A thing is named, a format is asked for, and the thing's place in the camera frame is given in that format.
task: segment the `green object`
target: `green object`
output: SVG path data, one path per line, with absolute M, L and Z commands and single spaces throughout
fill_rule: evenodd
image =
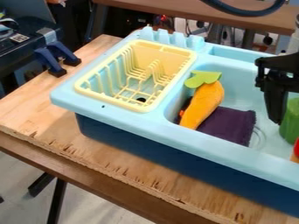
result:
M 279 133 L 290 144 L 294 144 L 299 137 L 299 98 L 288 101 L 287 111 L 279 128 Z
M 193 70 L 191 71 L 191 73 L 193 74 L 193 76 L 184 82 L 184 84 L 188 88 L 198 88 L 204 83 L 211 84 L 221 77 L 220 72 L 205 72 Z

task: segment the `purple cloth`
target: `purple cloth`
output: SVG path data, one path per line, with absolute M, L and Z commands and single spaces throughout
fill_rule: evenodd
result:
M 197 131 L 248 146 L 254 132 L 255 121 L 255 112 L 252 110 L 241 111 L 233 108 L 217 107 L 199 125 Z

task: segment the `plywood tabletop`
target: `plywood tabletop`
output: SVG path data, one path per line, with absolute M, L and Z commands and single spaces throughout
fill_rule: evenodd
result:
M 49 93 L 119 38 L 100 36 L 76 52 L 68 75 L 47 72 L 0 101 L 0 147 L 12 156 L 157 223 L 295 224 L 299 219 L 81 135 L 72 112 Z
M 200 0 L 93 0 L 98 4 L 166 14 L 178 18 L 188 18 L 222 25 L 231 25 L 257 31 L 290 35 L 294 32 L 299 7 L 284 5 L 277 12 L 265 17 L 236 17 L 202 3 Z M 260 10 L 271 3 L 254 0 L 223 0 L 234 7 L 245 10 Z

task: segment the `red object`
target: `red object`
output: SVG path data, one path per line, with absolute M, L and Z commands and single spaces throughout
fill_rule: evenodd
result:
M 166 17 L 165 15 L 162 15 L 162 16 L 161 16 L 161 20 L 162 20 L 162 21 L 166 21 L 166 18 L 167 18 L 167 17 Z
M 297 138 L 294 146 L 294 154 L 299 158 L 299 137 Z

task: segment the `toy carrot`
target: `toy carrot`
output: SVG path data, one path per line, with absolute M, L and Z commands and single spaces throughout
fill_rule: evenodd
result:
M 185 82 L 188 88 L 196 88 L 187 110 L 183 113 L 180 124 L 196 130 L 197 127 L 220 105 L 224 98 L 224 88 L 218 81 L 221 73 L 193 71 L 195 74 Z

